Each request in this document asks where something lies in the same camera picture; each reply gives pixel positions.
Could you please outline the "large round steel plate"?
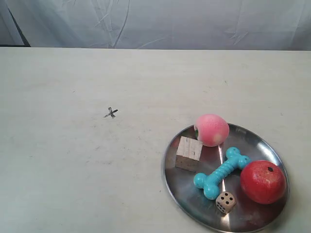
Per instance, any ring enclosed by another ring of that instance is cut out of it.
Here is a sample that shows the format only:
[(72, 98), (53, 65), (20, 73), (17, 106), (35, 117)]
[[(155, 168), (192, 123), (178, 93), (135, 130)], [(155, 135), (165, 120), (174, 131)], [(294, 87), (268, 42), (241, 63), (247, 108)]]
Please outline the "large round steel plate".
[(237, 147), (251, 160), (267, 160), (283, 172), (286, 190), (282, 198), (272, 204), (259, 204), (247, 197), (240, 185), (240, 171), (233, 171), (220, 183), (220, 191), (229, 191), (236, 199), (236, 205), (228, 214), (218, 210), (215, 201), (208, 200), (203, 191), (193, 183), (195, 175), (175, 167), (175, 158), (181, 137), (195, 138), (192, 125), (180, 131), (169, 143), (162, 161), (162, 174), (166, 188), (175, 203), (198, 223), (222, 233), (255, 233), (267, 229), (279, 219), (289, 199), (290, 183), (287, 170), (274, 149), (255, 133), (241, 126), (230, 124), (226, 141), (213, 148), (204, 147), (197, 172), (210, 174), (225, 160), (229, 147)]

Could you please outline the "black cross mark tape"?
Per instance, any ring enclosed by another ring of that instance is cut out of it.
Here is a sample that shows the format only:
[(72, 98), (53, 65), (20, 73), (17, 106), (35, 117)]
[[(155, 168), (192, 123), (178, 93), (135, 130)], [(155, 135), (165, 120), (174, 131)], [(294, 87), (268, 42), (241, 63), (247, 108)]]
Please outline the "black cross mark tape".
[(108, 114), (106, 114), (104, 116), (104, 118), (106, 117), (111, 117), (111, 118), (115, 118), (115, 113), (118, 111), (118, 109), (113, 110), (112, 107), (108, 107)]

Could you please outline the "wooden cube block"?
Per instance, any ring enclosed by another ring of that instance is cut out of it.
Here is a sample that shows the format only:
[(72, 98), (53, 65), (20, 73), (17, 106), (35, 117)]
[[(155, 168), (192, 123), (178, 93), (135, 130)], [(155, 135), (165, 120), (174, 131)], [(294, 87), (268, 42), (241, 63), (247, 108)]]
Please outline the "wooden cube block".
[(201, 157), (202, 142), (182, 136), (176, 152), (175, 167), (196, 172)]

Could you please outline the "pink toy peach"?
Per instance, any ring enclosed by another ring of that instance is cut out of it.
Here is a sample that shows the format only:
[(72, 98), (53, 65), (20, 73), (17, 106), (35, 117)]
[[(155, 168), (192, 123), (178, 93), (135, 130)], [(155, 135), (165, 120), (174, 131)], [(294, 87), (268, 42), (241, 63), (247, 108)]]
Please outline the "pink toy peach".
[(197, 118), (194, 124), (197, 140), (206, 147), (222, 144), (229, 135), (228, 123), (218, 115), (205, 114)]

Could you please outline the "turquoise rubber bone toy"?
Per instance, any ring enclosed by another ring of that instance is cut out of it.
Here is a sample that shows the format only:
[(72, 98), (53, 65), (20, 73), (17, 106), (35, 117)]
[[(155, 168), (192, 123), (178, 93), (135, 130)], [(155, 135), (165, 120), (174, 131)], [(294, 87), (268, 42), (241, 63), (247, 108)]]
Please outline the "turquoise rubber bone toy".
[(226, 151), (226, 160), (217, 169), (209, 175), (197, 173), (193, 183), (196, 188), (203, 189), (207, 199), (215, 200), (220, 194), (219, 183), (235, 169), (243, 170), (250, 162), (251, 159), (241, 155), (237, 147), (230, 147)]

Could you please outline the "wooden die black dots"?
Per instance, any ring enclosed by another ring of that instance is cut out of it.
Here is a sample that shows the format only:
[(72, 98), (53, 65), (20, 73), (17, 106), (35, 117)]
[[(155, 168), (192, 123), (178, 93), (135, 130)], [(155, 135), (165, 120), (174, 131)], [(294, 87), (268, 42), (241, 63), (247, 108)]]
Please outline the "wooden die black dots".
[(217, 197), (215, 204), (222, 213), (227, 214), (236, 205), (236, 200), (230, 192), (225, 191)]

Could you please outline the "white backdrop cloth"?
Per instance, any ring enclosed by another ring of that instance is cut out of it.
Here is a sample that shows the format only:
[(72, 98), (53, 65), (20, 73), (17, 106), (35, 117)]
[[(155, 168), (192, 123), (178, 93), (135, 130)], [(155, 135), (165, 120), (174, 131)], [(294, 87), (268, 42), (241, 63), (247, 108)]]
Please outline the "white backdrop cloth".
[(308, 0), (3, 0), (16, 47), (310, 50)]

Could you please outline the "red toy apple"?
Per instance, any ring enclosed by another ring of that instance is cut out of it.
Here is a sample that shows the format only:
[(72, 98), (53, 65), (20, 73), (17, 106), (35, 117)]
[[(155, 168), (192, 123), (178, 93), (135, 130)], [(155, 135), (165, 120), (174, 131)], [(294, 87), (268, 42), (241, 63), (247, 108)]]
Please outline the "red toy apple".
[(265, 160), (250, 162), (241, 172), (240, 184), (243, 192), (259, 204), (278, 201), (287, 188), (282, 170)]

